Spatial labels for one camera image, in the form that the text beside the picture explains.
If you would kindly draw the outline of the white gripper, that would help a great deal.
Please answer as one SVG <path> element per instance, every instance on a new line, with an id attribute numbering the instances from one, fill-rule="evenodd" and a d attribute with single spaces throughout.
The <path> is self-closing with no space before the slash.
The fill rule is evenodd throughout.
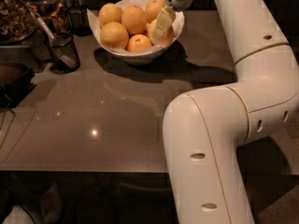
<path id="1" fill-rule="evenodd" d="M 151 30 L 149 39 L 158 44 L 176 19 L 176 11 L 186 10 L 193 0 L 164 0 L 165 7 L 158 14 L 156 24 Z"/>

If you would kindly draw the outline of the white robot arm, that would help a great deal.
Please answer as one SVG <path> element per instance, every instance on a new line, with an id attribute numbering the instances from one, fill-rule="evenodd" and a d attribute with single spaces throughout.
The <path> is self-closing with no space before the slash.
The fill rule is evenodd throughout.
<path id="1" fill-rule="evenodd" d="M 263 0 L 214 0 L 237 81 L 188 91 L 164 113 L 164 152 L 179 224 L 254 224 L 236 157 L 299 104 L 299 67 Z"/>

